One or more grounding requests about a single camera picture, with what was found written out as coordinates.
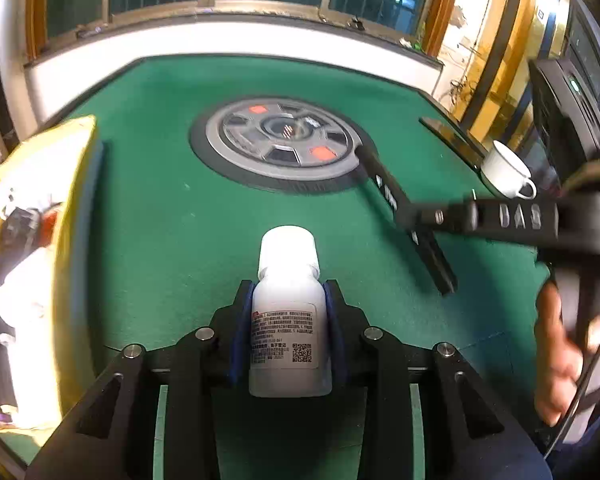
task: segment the orange button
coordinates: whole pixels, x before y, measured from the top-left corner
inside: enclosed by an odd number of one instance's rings
[[[332,158],[336,158],[336,154],[326,146],[317,146],[316,148],[311,148],[310,151],[318,160],[331,160]]]

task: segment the bottle label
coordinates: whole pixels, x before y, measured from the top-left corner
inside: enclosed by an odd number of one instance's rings
[[[317,368],[315,305],[251,313],[251,368]]]

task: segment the qr code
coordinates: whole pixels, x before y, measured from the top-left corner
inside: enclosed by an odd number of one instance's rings
[[[311,343],[294,343],[294,358],[295,363],[310,363],[311,362]]]

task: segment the human hand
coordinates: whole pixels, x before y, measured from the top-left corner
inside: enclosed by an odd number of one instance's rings
[[[536,394],[538,415],[554,426],[567,411],[582,373],[582,352],[567,338],[560,319],[560,294],[553,282],[546,282],[536,301]],[[600,316],[589,325],[587,346],[595,352],[600,344]]]

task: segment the green felt table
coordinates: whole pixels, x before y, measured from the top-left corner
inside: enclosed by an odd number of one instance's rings
[[[413,345],[453,343],[517,415],[531,412],[534,303],[546,277],[535,253],[437,235],[459,281],[458,291],[442,298],[371,182],[292,195],[215,173],[189,148],[189,128],[210,107],[254,94],[307,100],[351,118],[412,200],[460,200],[472,190],[488,195],[418,122],[447,118],[413,89],[284,59],[146,60],[71,113],[96,115],[106,144],[90,241],[96,367],[111,357],[107,348],[168,346],[207,324],[232,302],[241,279],[256,279],[262,235],[294,224],[314,234],[321,279],[337,279],[347,303],[362,308],[371,324]],[[214,402],[223,478],[355,478],[361,393],[307,400],[294,414],[283,400],[217,394]],[[161,478],[159,449],[156,458]],[[416,469],[421,462],[416,450]]]

